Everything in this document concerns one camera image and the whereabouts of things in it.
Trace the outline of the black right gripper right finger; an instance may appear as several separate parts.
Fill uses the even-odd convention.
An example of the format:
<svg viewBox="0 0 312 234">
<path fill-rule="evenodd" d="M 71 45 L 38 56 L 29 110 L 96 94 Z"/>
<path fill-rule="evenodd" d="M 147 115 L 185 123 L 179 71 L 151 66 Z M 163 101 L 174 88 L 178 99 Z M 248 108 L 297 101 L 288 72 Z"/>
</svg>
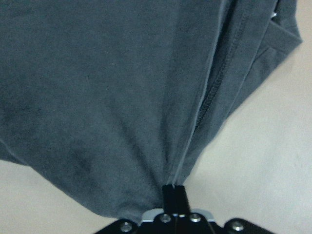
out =
<svg viewBox="0 0 312 234">
<path fill-rule="evenodd" d="M 176 213 L 188 215 L 191 213 L 187 193 L 183 185 L 175 185 Z"/>
</svg>

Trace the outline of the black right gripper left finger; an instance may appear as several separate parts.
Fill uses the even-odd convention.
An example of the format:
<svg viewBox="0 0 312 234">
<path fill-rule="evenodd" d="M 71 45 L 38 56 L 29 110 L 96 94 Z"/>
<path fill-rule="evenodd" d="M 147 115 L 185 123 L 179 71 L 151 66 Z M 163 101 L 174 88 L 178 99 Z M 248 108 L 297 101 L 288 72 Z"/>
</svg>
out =
<svg viewBox="0 0 312 234">
<path fill-rule="evenodd" d="M 163 210 L 166 214 L 176 213 L 175 189 L 172 184 L 162 186 Z"/>
</svg>

